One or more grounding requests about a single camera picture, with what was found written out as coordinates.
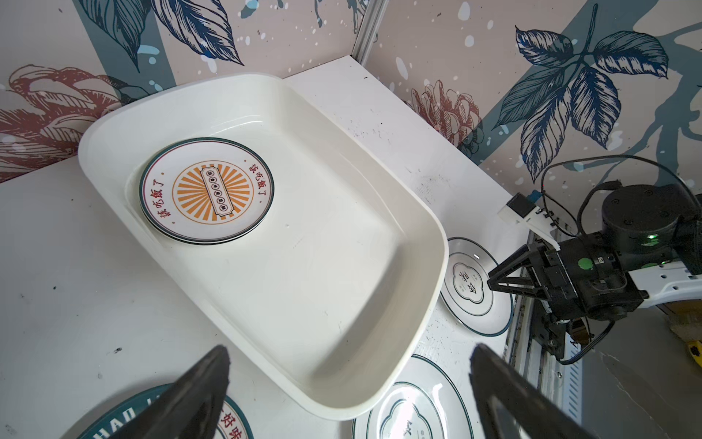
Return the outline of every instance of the round plate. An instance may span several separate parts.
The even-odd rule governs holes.
[[[471,331],[498,336],[512,322],[512,295],[492,291],[488,273],[497,261],[480,244],[467,238],[449,239],[449,264],[441,297],[451,314]]]
[[[78,439],[108,438],[124,424],[149,407],[170,384],[150,388],[125,400],[102,415]],[[215,439],[253,439],[251,427],[239,406],[228,396],[222,404],[222,414],[217,424]]]
[[[473,437],[456,386],[433,361],[416,354],[385,397],[354,419],[351,431],[352,439]]]
[[[144,215],[165,235],[220,244],[256,227],[273,201],[266,163],[241,143],[205,137],[162,150],[146,166],[139,197]]]

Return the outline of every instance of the table surface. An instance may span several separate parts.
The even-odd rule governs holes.
[[[502,261],[527,230],[497,211],[509,194],[351,57],[285,79],[405,182],[448,237]],[[177,379],[214,345],[231,357],[227,394],[257,439],[349,438],[317,418],[226,339],[153,261],[86,179],[76,157],[0,185],[0,438],[77,437],[102,413]],[[461,392],[483,437],[468,372],[476,343],[503,353],[437,304],[416,352]]]

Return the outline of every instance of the blue leaf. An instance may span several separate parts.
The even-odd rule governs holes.
[[[524,123],[521,153],[533,182],[563,145],[570,114],[571,92],[561,87]]]
[[[153,0],[159,20],[171,34],[208,58],[244,65],[234,47],[232,27],[219,0]]]
[[[595,62],[609,73],[650,73],[668,77],[668,55],[657,38],[623,30],[600,40],[592,51]]]
[[[603,148],[621,104],[612,80],[604,73],[585,66],[571,86],[573,94],[573,126],[590,136]]]
[[[141,33],[151,5],[148,0],[79,0],[88,18],[124,48],[135,66]]]
[[[517,28],[517,46],[527,61],[544,67],[558,67],[573,56],[570,39],[547,30],[524,32]]]
[[[548,97],[563,85],[563,69],[546,69],[530,74],[513,86],[502,101],[495,127],[530,117]]]

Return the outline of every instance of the red flower illustration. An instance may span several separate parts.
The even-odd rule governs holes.
[[[0,94],[0,182],[75,155],[94,121],[135,100],[119,91],[128,84],[73,67],[26,65],[9,85]]]
[[[421,95],[412,89],[412,102],[407,105],[463,154],[470,157],[478,151],[483,140],[482,119],[470,95],[444,91],[444,84],[437,81],[434,86],[427,85]]]

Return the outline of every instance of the gray floor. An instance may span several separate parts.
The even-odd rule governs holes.
[[[596,438],[702,438],[702,368],[658,308],[617,322],[582,361],[583,427]]]

